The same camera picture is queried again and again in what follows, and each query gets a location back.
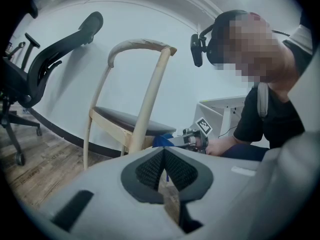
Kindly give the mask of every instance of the jeans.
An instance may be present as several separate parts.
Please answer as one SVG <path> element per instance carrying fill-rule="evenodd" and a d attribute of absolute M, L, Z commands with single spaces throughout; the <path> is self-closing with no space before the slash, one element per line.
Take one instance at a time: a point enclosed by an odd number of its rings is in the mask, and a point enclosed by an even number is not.
<path fill-rule="evenodd" d="M 268 150 L 269 148 L 266 147 L 236 144 L 224 152 L 221 157 L 261 162 Z"/>

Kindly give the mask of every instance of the office chair wheel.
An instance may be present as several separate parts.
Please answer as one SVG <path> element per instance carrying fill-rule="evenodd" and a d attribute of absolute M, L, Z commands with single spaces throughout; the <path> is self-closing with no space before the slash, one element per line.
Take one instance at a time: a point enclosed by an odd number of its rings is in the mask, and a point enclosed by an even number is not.
<path fill-rule="evenodd" d="M 18 165 L 18 166 L 24 166 L 25 165 L 25 155 L 23 153 L 16 153 L 15 154 L 15 163 Z"/>
<path fill-rule="evenodd" d="M 42 136 L 42 131 L 41 131 L 40 127 L 36 129 L 36 135 L 37 136 Z"/>

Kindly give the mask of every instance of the backpack strap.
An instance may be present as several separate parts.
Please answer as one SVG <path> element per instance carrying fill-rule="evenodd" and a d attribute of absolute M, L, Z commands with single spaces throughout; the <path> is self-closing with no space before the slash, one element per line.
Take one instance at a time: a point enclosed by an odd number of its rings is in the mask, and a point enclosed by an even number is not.
<path fill-rule="evenodd" d="M 260 82 L 257 93 L 257 111 L 262 121 L 268 113 L 269 87 L 265 82 Z"/>

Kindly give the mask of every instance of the ear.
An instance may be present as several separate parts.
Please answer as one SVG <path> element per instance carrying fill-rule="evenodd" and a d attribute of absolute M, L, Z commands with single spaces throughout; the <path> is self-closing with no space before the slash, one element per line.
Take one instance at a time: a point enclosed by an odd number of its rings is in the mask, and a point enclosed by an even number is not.
<path fill-rule="evenodd" d="M 267 25 L 267 27 L 270 27 L 270 24 L 268 22 L 266 22 L 259 14 L 256 14 L 254 12 L 250 12 L 249 17 L 251 17 L 254 21 L 264 22 Z"/>

